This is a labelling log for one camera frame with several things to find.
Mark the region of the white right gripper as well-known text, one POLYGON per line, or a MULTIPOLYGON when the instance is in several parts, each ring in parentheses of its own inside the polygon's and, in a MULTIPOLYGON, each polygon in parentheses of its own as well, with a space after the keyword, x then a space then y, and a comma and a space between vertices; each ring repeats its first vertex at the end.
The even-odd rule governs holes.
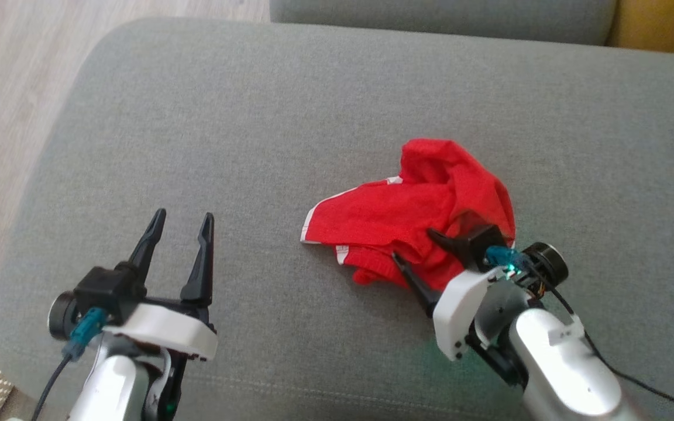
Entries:
MULTIPOLYGON (((449 237, 436 229, 428 229, 428 237, 463 269, 473 267, 468 238, 449 237)), ((508 338, 508 328, 529 309, 529 293, 507 279, 500 267, 465 270, 440 293, 399 253, 393 253, 393 261, 424 314, 432 316, 442 354, 456 361, 473 351, 509 386, 526 386, 527 371, 508 338)))

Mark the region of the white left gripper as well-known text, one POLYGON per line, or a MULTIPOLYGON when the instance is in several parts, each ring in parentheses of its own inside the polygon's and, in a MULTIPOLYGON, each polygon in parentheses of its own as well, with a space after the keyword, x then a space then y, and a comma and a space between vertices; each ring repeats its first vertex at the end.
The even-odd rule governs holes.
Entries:
MULTIPOLYGON (((158 208, 129 257, 139 282, 145 282, 160 242, 167 211, 158 208)), ((213 298, 213 213, 199 229, 199 250, 180 299, 208 308, 213 298)), ((102 370, 113 388, 105 404, 107 420, 172 420, 182 397, 189 361, 213 360, 218 346, 208 312, 180 312, 169 303, 141 303, 120 327, 102 334, 102 370)))

